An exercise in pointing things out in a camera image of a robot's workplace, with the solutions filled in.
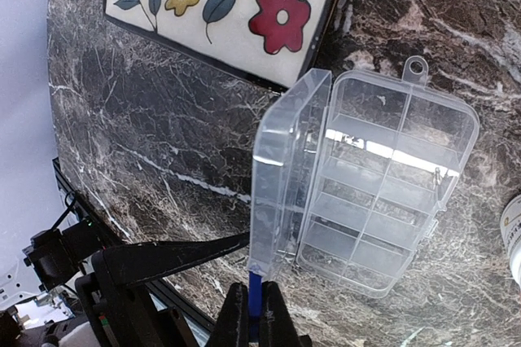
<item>white container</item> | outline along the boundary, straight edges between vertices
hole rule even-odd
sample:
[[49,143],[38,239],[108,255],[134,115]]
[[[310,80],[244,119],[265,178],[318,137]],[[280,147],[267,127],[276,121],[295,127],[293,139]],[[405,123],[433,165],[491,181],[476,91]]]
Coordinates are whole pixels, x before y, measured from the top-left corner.
[[521,286],[521,195],[506,206],[500,223],[510,270],[515,282]]
[[265,114],[253,151],[249,269],[287,264],[374,298],[405,272],[463,172],[475,111],[427,88],[427,62],[401,79],[312,69]]

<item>marble table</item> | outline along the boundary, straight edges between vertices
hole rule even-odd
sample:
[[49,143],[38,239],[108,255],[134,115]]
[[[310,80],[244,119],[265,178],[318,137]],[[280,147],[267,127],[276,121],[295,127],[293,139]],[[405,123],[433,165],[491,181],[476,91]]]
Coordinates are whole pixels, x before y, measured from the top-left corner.
[[[372,300],[295,271],[292,317],[318,346],[521,345],[519,288],[499,217],[521,189],[521,0],[340,0],[317,66],[401,73],[423,55],[430,87],[481,120],[465,172],[390,294]],[[277,95],[109,24],[102,0],[49,0],[50,93],[73,186],[129,242],[248,229],[252,141]],[[171,278],[216,316],[247,251]]]

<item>white bottle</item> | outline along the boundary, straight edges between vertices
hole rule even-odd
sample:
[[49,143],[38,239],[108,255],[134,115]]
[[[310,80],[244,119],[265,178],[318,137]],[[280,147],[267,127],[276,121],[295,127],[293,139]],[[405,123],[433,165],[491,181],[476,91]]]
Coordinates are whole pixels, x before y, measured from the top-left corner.
[[510,259],[510,270],[521,287],[521,195],[506,206],[500,223],[501,236]]

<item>red flower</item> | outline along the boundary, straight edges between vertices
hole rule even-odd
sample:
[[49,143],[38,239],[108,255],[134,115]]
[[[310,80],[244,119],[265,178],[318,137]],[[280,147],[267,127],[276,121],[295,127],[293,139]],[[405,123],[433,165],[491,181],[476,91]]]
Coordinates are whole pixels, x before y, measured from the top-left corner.
[[304,0],[256,0],[260,11],[249,22],[250,31],[265,38],[264,49],[277,54],[281,48],[297,52],[302,48],[303,28],[311,6]]

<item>open plastic lid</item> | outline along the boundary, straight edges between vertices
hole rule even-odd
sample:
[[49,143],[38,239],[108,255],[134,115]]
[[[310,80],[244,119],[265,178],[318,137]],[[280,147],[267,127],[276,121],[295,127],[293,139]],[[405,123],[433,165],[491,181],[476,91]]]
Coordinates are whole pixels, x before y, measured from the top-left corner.
[[251,272],[275,279],[296,262],[368,296],[389,292],[479,132],[470,106],[425,88],[427,73],[413,57],[401,80],[351,71],[331,88],[331,72],[313,69],[267,111],[253,152]]

